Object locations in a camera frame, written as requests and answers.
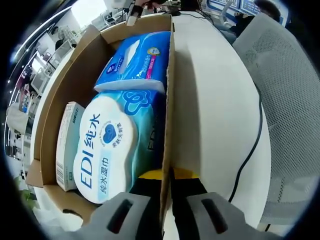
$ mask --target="wet wipes package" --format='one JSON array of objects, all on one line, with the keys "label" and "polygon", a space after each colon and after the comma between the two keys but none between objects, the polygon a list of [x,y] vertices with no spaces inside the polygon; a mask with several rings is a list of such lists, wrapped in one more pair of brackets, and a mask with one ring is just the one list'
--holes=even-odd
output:
[{"label": "wet wipes package", "polygon": [[165,106],[165,96],[155,90],[128,90],[102,92],[86,107],[73,164],[86,199],[102,204],[161,167]]},{"label": "wet wipes package", "polygon": [[156,90],[165,94],[170,48],[169,31],[132,36],[110,59],[94,89]]}]

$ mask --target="cardboard flap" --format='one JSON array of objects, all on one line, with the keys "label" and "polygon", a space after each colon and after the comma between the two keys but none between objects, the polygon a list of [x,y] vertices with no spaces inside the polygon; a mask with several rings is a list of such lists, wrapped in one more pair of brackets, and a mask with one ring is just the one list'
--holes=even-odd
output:
[{"label": "cardboard flap", "polygon": [[44,183],[41,176],[41,164],[39,160],[34,159],[26,175],[25,183],[34,187],[43,188]]},{"label": "cardboard flap", "polygon": [[108,44],[112,44],[133,35],[170,30],[171,15],[165,14],[139,18],[133,26],[127,26],[126,22],[122,22],[107,28],[101,35]]},{"label": "cardboard flap", "polygon": [[167,76],[167,90],[166,90],[166,115],[165,115],[165,130],[164,130],[164,152],[162,162],[162,183],[160,195],[160,222],[164,223],[164,216],[166,212],[166,202],[169,189],[169,169],[172,160],[172,124],[174,113],[174,76],[175,76],[175,39],[173,34],[173,24],[171,25],[170,36],[170,55],[169,64],[166,72]]},{"label": "cardboard flap", "polygon": [[44,190],[63,212],[74,214],[83,219],[83,225],[90,222],[91,214],[96,210],[96,206],[75,192],[65,192],[58,185],[45,185]]}]

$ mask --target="cardboard box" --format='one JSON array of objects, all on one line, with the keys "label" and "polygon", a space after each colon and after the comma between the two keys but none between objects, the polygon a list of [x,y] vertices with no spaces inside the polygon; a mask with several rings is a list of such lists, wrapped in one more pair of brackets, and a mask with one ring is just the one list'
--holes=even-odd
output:
[{"label": "cardboard box", "polygon": [[75,48],[70,60],[50,89],[45,99],[35,135],[34,161],[26,182],[43,187],[49,197],[64,213],[81,216],[83,223],[90,221],[96,205],[75,192],[65,192],[56,181],[56,148],[62,116],[68,102],[74,101],[86,107],[97,94],[94,84],[120,43],[133,35],[158,31],[171,31],[169,65],[167,68],[167,110],[163,154],[163,181],[161,186],[160,219],[165,212],[169,187],[169,167],[171,161],[173,77],[175,43],[173,23],[170,15],[156,15],[140,18],[134,26],[120,23],[99,32],[90,26]]},{"label": "cardboard box", "polygon": [[55,175],[58,185],[65,190],[77,189],[74,178],[74,161],[80,138],[80,122],[85,108],[71,101],[64,109],[55,153]]}]

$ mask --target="white desk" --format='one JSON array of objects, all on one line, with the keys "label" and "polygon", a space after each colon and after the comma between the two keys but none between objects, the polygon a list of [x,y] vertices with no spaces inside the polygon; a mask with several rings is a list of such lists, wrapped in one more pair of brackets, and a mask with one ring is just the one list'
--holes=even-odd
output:
[{"label": "white desk", "polygon": [[[185,13],[201,17],[195,12]],[[258,134],[259,96],[243,62],[209,21],[181,15],[174,17],[173,22],[174,165],[198,173],[208,192],[217,192],[228,199],[237,171]],[[52,86],[51,80],[41,100]],[[32,133],[36,131],[42,106],[40,101]],[[31,158],[34,144],[31,136]],[[271,148],[263,113],[259,144],[242,171],[232,201],[253,227],[260,222],[266,204],[270,171]],[[170,215],[169,212],[165,221],[165,238],[177,239]]]}]

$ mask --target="gray chair back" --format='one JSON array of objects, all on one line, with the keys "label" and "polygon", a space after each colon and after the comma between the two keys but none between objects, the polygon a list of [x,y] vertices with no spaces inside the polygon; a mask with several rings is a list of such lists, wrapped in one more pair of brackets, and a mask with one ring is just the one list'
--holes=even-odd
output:
[{"label": "gray chair back", "polygon": [[320,176],[320,80],[297,39],[259,13],[233,44],[261,91],[271,180],[261,221],[292,224]]}]

